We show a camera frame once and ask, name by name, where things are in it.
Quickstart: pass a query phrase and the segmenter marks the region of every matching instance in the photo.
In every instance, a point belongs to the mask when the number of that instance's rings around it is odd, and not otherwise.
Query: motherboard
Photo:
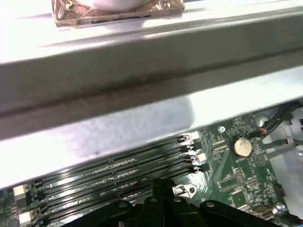
[[[0,227],[60,227],[113,201],[133,204],[153,178],[199,206],[216,200],[285,224],[276,181],[251,114],[0,191]]]
[[[249,138],[255,131],[258,127],[252,115],[199,130],[194,143],[199,153],[205,154],[203,163],[209,164],[210,171],[189,174],[175,182],[197,187],[192,198],[197,206],[205,200],[217,200],[282,225],[272,210],[285,203],[283,188],[276,181],[262,139],[249,139],[248,157],[238,157],[232,152],[235,138]]]

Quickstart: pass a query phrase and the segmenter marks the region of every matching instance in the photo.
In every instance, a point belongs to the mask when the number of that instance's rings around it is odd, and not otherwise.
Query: gray metal surface
[[[15,7],[0,43],[0,188],[303,96],[300,1],[205,2],[60,32],[47,7]]]
[[[275,113],[275,109],[264,112],[271,117]],[[302,140],[303,132],[300,119],[303,119],[301,109],[294,111],[292,125],[283,122],[280,127],[273,131],[270,136],[265,138],[265,143],[276,140],[282,140],[291,136],[295,139]],[[299,151],[294,149],[292,145],[285,145],[267,150],[271,163],[273,165],[277,180],[282,184],[286,193],[285,201],[290,213],[303,218],[303,157],[300,157]]]
[[[251,69],[234,67],[224,73]],[[234,117],[302,96],[303,67],[282,70],[258,78],[207,89],[190,95],[163,100],[117,113],[106,114],[77,123],[0,142],[2,163],[0,187],[92,160],[116,154],[167,136],[193,130],[218,120]],[[102,103],[83,102],[61,105],[49,110],[19,116],[2,122],[2,130],[40,121],[57,119],[57,115],[73,116],[75,111],[92,110]]]
[[[295,0],[250,1],[236,11],[189,2],[182,16],[64,31],[54,25],[50,1],[10,2],[1,21],[2,115],[303,47],[303,3]]]

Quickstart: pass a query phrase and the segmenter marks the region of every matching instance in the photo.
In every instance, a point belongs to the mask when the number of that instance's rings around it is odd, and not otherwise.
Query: screw
[[[225,128],[224,126],[219,126],[218,131],[219,131],[220,133],[223,133],[223,132],[226,131],[226,128]]]
[[[206,205],[207,205],[208,207],[214,207],[214,204],[213,204],[212,202],[207,202]]]
[[[181,202],[182,200],[181,200],[180,197],[176,197],[176,198],[174,198],[174,201],[175,201],[175,202]]]
[[[121,202],[121,203],[119,204],[119,207],[120,207],[120,208],[126,208],[126,207],[127,207],[127,204],[124,203],[124,202]]]

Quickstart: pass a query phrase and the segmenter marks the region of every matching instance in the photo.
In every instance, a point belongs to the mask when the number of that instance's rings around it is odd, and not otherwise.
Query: black cable
[[[271,142],[271,143],[264,144],[264,148],[265,149],[271,149],[271,148],[280,147],[280,146],[283,146],[283,145],[286,145],[286,144],[288,144],[287,139],[277,140],[277,141],[274,141],[274,142]]]
[[[303,145],[303,140],[294,139],[294,144],[295,145]]]
[[[277,128],[276,124],[278,126],[285,120],[284,116],[287,116],[288,114],[292,113],[296,109],[302,107],[302,104],[300,102],[294,102],[291,104],[285,104],[283,107],[265,124],[262,126],[263,129],[273,131],[275,128]]]

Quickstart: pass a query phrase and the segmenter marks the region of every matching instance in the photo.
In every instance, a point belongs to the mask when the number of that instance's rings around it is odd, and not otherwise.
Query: ram slot
[[[56,174],[53,174],[53,175],[46,176],[46,177],[42,178],[40,180],[40,182],[41,183],[46,183],[48,181],[59,180],[59,179],[65,178],[65,177],[67,177],[71,174],[75,174],[75,173],[78,173],[78,172],[81,172],[81,171],[85,171],[85,170],[88,170],[90,168],[94,168],[94,167],[97,167],[97,166],[105,165],[106,163],[111,163],[111,162],[117,161],[117,160],[122,159],[122,158],[128,158],[128,157],[131,157],[132,155],[140,154],[141,152],[145,152],[147,150],[151,150],[151,149],[159,150],[159,149],[164,149],[164,148],[167,148],[167,147],[168,148],[169,147],[178,147],[179,145],[180,145],[180,142],[178,141],[178,139],[177,138],[172,138],[172,139],[165,140],[165,141],[162,141],[162,142],[157,143],[157,144],[152,144],[152,145],[146,146],[144,148],[139,148],[139,149],[135,149],[133,151],[129,151],[127,154],[114,156],[112,158],[108,158],[106,160],[100,160],[98,162],[92,162],[92,163],[89,163],[85,166],[79,166],[79,167],[76,167],[76,168],[65,169],[65,170],[60,171],[59,173],[56,173]]]
[[[161,178],[171,178],[171,177],[177,177],[180,175],[185,175],[188,174],[188,168],[192,167],[191,164],[184,164],[182,166],[184,169],[180,169],[181,167],[175,168],[175,169],[179,169],[176,172],[172,172],[170,174],[166,174],[166,175],[162,175]],[[135,201],[139,196],[142,196],[143,194],[149,193],[151,190],[151,182],[152,179],[155,177],[159,177],[160,175],[160,171],[157,174],[151,175],[150,177],[150,181],[149,184],[145,184],[143,185],[140,189],[134,189],[131,192],[126,192],[123,193],[122,195],[116,195],[114,198],[109,199],[107,201],[102,201],[102,202],[98,202],[98,204],[95,205],[90,205],[90,207],[87,207],[87,204],[85,204],[85,206],[79,206],[76,209],[70,209],[69,211],[60,213],[60,214],[56,214],[56,215],[52,215],[48,221],[50,221],[50,223],[47,225],[48,227],[59,227],[61,225],[64,225],[68,222],[71,222],[73,220],[75,220],[76,218],[82,217],[83,215],[86,215],[92,211],[95,211],[96,209],[99,209],[103,206],[106,206],[107,204],[114,202],[118,199],[121,200],[126,200],[126,201]]]
[[[174,177],[175,175],[180,175],[183,173],[188,172],[188,169],[191,167],[191,164],[183,163],[181,165],[173,166],[168,170],[161,170],[146,176],[143,176],[141,178],[137,178],[136,180],[128,181],[126,183],[123,183],[118,186],[114,186],[111,188],[107,188],[105,190],[97,191],[89,195],[85,195],[73,200],[70,200],[69,202],[64,202],[59,205],[52,206],[52,203],[48,203],[47,207],[48,209],[43,212],[43,214],[40,216],[40,218],[45,218],[49,215],[53,215],[58,212],[62,212],[67,209],[71,209],[76,206],[80,206],[82,204],[85,204],[86,206],[89,206],[89,203],[99,203],[103,202],[104,200],[108,199],[109,197],[113,197],[117,194],[121,194],[126,191],[133,191],[136,189],[136,187],[142,187],[151,185],[152,179],[154,178],[168,178],[168,177]]]
[[[71,186],[71,183],[74,185],[83,183],[85,181],[92,180],[93,178],[98,178],[98,177],[103,177],[106,176],[110,170],[116,170],[118,167],[127,169],[131,168],[132,166],[138,165],[138,162],[142,161],[142,159],[146,159],[149,157],[154,157],[160,158],[164,157],[170,154],[174,154],[177,152],[180,152],[182,148],[175,148],[171,149],[168,151],[162,151],[162,152],[155,152],[154,150],[148,150],[145,151],[144,153],[140,153],[134,156],[131,156],[130,158],[125,158],[119,161],[112,162],[111,164],[103,165],[103,166],[98,166],[93,169],[89,169],[77,174],[73,174],[70,176],[67,176],[66,178],[60,179],[60,180],[55,180],[55,181],[50,181],[43,186],[37,188],[37,189],[32,189],[31,194],[36,194],[39,192],[43,192],[44,194],[47,193],[53,193],[55,191],[60,191],[63,188],[61,186],[64,186],[66,184],[70,184],[69,187]]]
[[[125,180],[130,180],[135,177],[139,177],[141,175],[144,175],[146,171],[157,171],[168,166],[172,166],[174,164],[182,163],[183,159],[181,159],[180,157],[182,157],[183,155],[183,153],[179,153],[172,156],[160,158],[156,161],[145,163],[143,165],[139,165],[137,167],[127,169],[113,175],[108,175],[106,177],[93,180],[91,182],[86,182],[74,187],[70,187],[68,189],[65,189],[64,191],[55,192],[53,194],[45,196],[44,199],[41,200],[41,203],[48,203],[72,195],[82,196],[84,194],[91,193],[95,190],[104,187],[109,187],[110,185],[124,182]]]
[[[156,154],[150,154],[148,158],[146,158],[147,157],[146,155],[143,155],[140,158],[140,160],[138,160],[138,158],[135,158],[137,160],[135,163],[130,163],[130,164],[125,165],[125,166],[121,166],[120,163],[113,163],[112,165],[114,167],[110,170],[106,170],[105,168],[96,170],[96,172],[99,171],[98,174],[96,173],[93,176],[88,176],[84,179],[77,180],[76,182],[67,183],[67,184],[65,184],[61,187],[57,187],[55,189],[46,190],[46,191],[43,192],[43,194],[47,195],[47,194],[51,194],[51,193],[54,193],[54,192],[57,192],[57,191],[62,191],[62,190],[65,190],[65,189],[69,189],[73,186],[76,186],[76,185],[79,185],[79,184],[82,184],[82,183],[85,183],[85,182],[93,181],[95,179],[99,179],[99,178],[105,177],[107,175],[112,175],[112,174],[121,172],[123,170],[127,170],[127,169],[133,168],[135,166],[145,164],[147,162],[151,162],[151,161],[154,161],[154,160],[157,160],[157,159],[161,159],[162,157],[168,157],[170,155],[181,153],[181,151],[182,151],[182,148],[179,148],[179,149],[171,150],[171,151],[166,152],[166,153],[159,153],[157,155]]]

